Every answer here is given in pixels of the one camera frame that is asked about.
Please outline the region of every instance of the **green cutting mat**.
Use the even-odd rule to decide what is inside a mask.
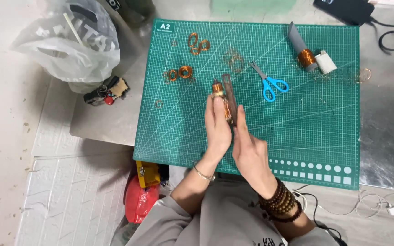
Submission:
[[[306,45],[312,51],[326,50],[338,68],[322,75],[298,66],[286,36],[288,25],[155,19],[153,26],[135,160],[192,167],[207,146],[204,112],[213,78],[230,73],[249,131],[267,141],[269,165],[277,177],[358,189],[358,27],[297,25]],[[211,48],[192,55],[187,45],[192,32],[199,41],[209,40]],[[231,48],[244,58],[241,72],[231,71],[223,61]],[[260,76],[248,65],[251,60],[268,76],[286,81],[289,91],[276,92],[274,102],[264,100]],[[179,77],[165,83],[163,72],[182,65],[192,66],[195,82]],[[232,148],[217,171],[239,174]]]

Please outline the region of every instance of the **hand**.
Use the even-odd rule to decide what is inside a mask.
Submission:
[[[277,181],[268,166],[267,142],[249,134],[242,105],[238,107],[237,127],[233,132],[232,156],[236,167],[257,193],[270,199],[276,191]]]
[[[206,157],[218,163],[232,142],[232,132],[224,114],[224,102],[220,97],[206,100],[205,126],[207,135]]]

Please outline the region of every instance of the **red bag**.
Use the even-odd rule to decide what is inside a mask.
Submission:
[[[128,184],[124,197],[127,220],[140,224],[158,199],[159,184],[141,188],[138,176],[134,176]]]

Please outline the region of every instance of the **person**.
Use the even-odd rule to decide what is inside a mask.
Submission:
[[[211,183],[232,142],[221,98],[208,96],[205,126],[204,156],[170,196],[155,203],[128,246],[282,246],[282,238],[290,246],[338,246],[309,220],[292,193],[275,178],[268,165],[267,143],[249,134],[242,105],[233,128],[232,156],[247,182]],[[251,206],[251,202],[260,206]]]

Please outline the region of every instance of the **person's left hand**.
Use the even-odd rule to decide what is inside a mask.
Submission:
[[[222,159],[232,142],[232,132],[224,114],[224,102],[220,97],[206,100],[205,126],[207,134],[207,150],[205,155],[217,163]]]

